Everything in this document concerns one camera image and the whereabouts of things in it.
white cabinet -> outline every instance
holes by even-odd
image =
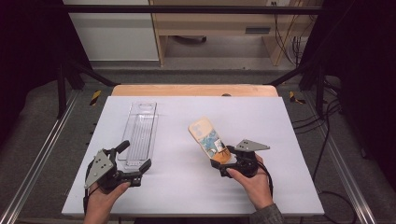
[[[66,5],[148,5],[147,0],[64,0]],[[148,13],[70,13],[90,61],[158,61]]]

sleeve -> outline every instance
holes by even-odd
[[[276,204],[269,205],[251,214],[250,224],[280,224],[286,223]]]

transparent plastic tray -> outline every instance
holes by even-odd
[[[138,170],[152,158],[157,122],[157,103],[136,102],[131,105],[122,137],[122,141],[129,140],[131,145],[118,156],[126,170]]]

white table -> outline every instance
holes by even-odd
[[[128,217],[240,217],[254,212],[243,188],[220,177],[188,132],[208,117],[226,145],[242,139],[271,147],[259,151],[274,181],[274,200],[284,216],[324,214],[280,97],[110,96],[68,194],[63,214],[83,216],[85,173],[101,148],[121,142],[133,102],[157,102],[154,155],[142,186],[128,189],[113,215]]]

human hand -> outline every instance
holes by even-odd
[[[130,182],[118,185],[109,194],[104,194],[94,183],[90,186],[90,199],[88,200],[87,214],[84,224],[107,223],[110,218],[110,211],[116,200],[131,186]]]
[[[256,159],[262,163],[262,158],[257,154]],[[253,203],[256,210],[260,210],[274,203],[268,185],[268,176],[263,169],[259,168],[257,174],[251,178],[245,177],[235,169],[228,168],[227,172],[244,187],[248,198]]]

